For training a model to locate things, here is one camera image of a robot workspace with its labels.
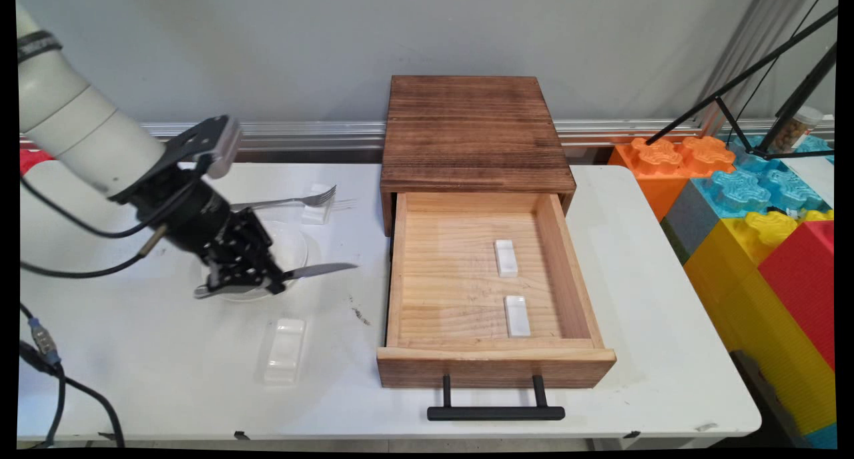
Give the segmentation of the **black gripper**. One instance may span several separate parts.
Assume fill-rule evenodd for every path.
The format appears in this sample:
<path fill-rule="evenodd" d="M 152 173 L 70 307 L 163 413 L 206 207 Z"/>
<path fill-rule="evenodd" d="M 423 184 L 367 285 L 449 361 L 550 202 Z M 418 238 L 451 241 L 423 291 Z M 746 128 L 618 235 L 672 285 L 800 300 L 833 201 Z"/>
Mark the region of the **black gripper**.
<path fill-rule="evenodd" d="M 167 225 L 165 238 L 177 248 L 192 254 L 203 254 L 208 275 L 204 292 L 245 293 L 264 288 L 272 294 L 286 291 L 286 274 L 276 264 L 268 235 L 252 209 L 232 213 L 222 195 L 204 180 L 196 179 L 189 168 L 168 167 L 135 183 L 131 191 L 110 197 L 119 204 L 130 203 L 137 219 L 149 219 L 172 195 L 189 183 L 169 213 L 153 222 L 153 227 Z M 231 234 L 223 229 L 232 219 Z"/>

